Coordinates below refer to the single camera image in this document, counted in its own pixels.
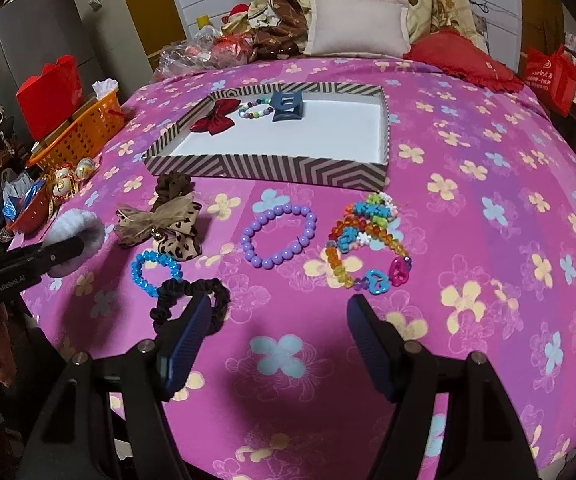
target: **red shopping bag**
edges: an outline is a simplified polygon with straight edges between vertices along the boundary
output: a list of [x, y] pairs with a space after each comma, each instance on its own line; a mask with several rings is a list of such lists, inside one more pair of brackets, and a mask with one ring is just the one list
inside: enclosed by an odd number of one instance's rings
[[17, 101], [34, 140], [42, 140], [81, 105], [83, 90], [77, 61], [62, 56], [44, 65], [41, 75], [30, 76], [17, 91]]
[[552, 56], [530, 48], [523, 79], [546, 107], [563, 117], [570, 113], [576, 92], [576, 67], [562, 46]]

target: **red bow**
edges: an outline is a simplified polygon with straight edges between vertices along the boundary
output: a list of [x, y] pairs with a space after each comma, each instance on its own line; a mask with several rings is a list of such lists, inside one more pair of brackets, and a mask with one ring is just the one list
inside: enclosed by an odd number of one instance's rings
[[241, 101], [239, 99], [219, 99], [206, 117], [202, 117], [190, 126], [190, 131], [210, 132], [210, 135], [225, 132], [228, 128], [235, 125], [235, 121], [226, 117], [226, 115], [234, 112], [239, 108], [240, 104]]

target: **bed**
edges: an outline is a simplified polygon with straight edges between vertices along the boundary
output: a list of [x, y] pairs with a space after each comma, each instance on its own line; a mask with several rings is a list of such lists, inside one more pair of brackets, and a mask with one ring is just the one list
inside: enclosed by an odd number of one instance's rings
[[[153, 335], [151, 299], [130, 280], [130, 262], [151, 249], [118, 246], [118, 203], [148, 210], [155, 177], [140, 159], [168, 124], [214, 89], [257, 82], [380, 85], [391, 150], [385, 191], [401, 216], [388, 226], [410, 251], [410, 281], [369, 300], [404, 338], [459, 358], [489, 355], [520, 415], [541, 468], [576, 446], [576, 156], [532, 92], [495, 94], [405, 60], [289, 59], [172, 79], [137, 91], [136, 116], [104, 148], [98, 173], [62, 211], [94, 211], [106, 225], [100, 253], [63, 279], [44, 277], [24, 299], [65, 358], [124, 352]], [[166, 407], [185, 460], [225, 480], [361, 480], [391, 414], [372, 388], [345, 321], [353, 293], [322, 260], [326, 235], [364, 192], [305, 184], [196, 179], [203, 255], [185, 277], [220, 278], [232, 302], [206, 339], [186, 386]], [[254, 269], [241, 232], [257, 212], [287, 201], [310, 206], [319, 230], [280, 267]], [[301, 232], [283, 217], [259, 233], [268, 251]], [[348, 270], [383, 267], [374, 244], [344, 257]], [[167, 270], [146, 264], [153, 283]], [[177, 306], [173, 313], [180, 312]], [[265, 354], [250, 341], [274, 341]], [[263, 375], [283, 356], [282, 338], [305, 373]], [[121, 399], [113, 394], [113, 408]], [[439, 397], [423, 462], [433, 478], [445, 425]]]

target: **red pillow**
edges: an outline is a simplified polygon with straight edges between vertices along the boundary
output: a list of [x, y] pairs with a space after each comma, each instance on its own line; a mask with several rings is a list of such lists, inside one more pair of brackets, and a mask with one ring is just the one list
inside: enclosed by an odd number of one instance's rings
[[448, 75], [496, 92], [518, 92], [523, 88], [523, 81], [512, 70], [451, 28], [416, 41], [404, 57], [437, 66]]

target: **refrigerator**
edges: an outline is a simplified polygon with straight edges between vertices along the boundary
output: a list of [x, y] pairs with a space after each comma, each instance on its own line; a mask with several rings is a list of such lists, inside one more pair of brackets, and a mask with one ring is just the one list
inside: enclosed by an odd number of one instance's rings
[[0, 105], [15, 118], [15, 133], [34, 144], [17, 103], [17, 90], [46, 63], [70, 54], [77, 60], [84, 95], [106, 77], [74, 0], [10, 0], [0, 8]]

